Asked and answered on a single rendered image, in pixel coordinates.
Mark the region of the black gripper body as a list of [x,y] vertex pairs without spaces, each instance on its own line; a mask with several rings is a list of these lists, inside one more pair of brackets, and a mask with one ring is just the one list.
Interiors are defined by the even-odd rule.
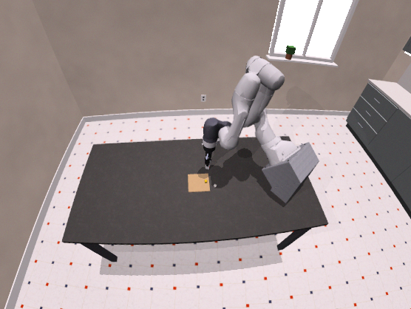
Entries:
[[208,156],[210,156],[210,153],[215,150],[215,147],[214,148],[206,148],[206,147],[203,146],[203,149],[206,151],[206,155],[208,154]]

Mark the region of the tan mat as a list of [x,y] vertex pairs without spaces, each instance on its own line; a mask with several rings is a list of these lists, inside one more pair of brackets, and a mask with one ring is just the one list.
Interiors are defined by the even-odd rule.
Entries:
[[188,192],[199,191],[210,191],[208,174],[188,174]]

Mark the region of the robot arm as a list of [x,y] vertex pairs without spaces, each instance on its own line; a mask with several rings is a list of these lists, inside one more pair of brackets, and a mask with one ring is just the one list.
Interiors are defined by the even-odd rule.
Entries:
[[274,90],[278,90],[284,84],[285,76],[274,65],[259,56],[251,57],[246,67],[245,74],[237,84],[231,99],[233,122],[216,118],[207,119],[203,127],[202,146],[214,148],[220,143],[222,148],[232,150],[239,143],[242,129],[254,125],[255,136],[272,166],[285,161],[301,149],[293,142],[281,140],[280,136],[276,136],[265,114]]

